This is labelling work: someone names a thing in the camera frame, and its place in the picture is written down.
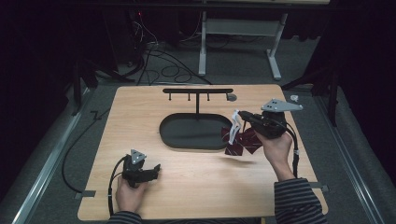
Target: black tray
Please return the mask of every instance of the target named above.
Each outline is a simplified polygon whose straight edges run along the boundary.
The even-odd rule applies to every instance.
[[[166,117],[160,125],[160,135],[169,147],[223,149],[221,128],[231,128],[231,122],[218,114],[177,113]]]

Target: red cloth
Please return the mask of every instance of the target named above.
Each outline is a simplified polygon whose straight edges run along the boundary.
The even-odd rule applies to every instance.
[[[230,140],[230,129],[222,128],[221,136],[223,142]],[[242,133],[237,133],[233,144],[230,143],[225,148],[225,154],[230,156],[242,156],[244,148],[253,154],[259,147],[262,146],[262,142],[259,140],[257,135],[254,133],[252,128],[246,129]]]

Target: person's left hand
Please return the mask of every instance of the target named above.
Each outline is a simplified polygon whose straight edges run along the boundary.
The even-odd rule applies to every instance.
[[[116,200],[120,211],[136,212],[143,200],[143,195],[148,182],[141,183],[136,189],[131,188],[126,179],[119,176]]]

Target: black backdrop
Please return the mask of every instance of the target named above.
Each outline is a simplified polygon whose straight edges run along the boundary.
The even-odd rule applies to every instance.
[[[0,200],[64,110],[75,62],[51,1],[0,6]]]
[[[335,14],[305,70],[314,74],[328,62],[375,155],[396,185],[396,3],[390,0],[343,0],[359,13]],[[311,79],[320,83],[325,76]]]

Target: striped sleeve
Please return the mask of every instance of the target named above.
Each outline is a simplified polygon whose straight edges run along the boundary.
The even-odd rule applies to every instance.
[[[320,201],[304,178],[275,183],[275,215],[278,224],[327,223]]]
[[[137,213],[118,212],[110,217],[107,224],[141,224],[142,218]]]

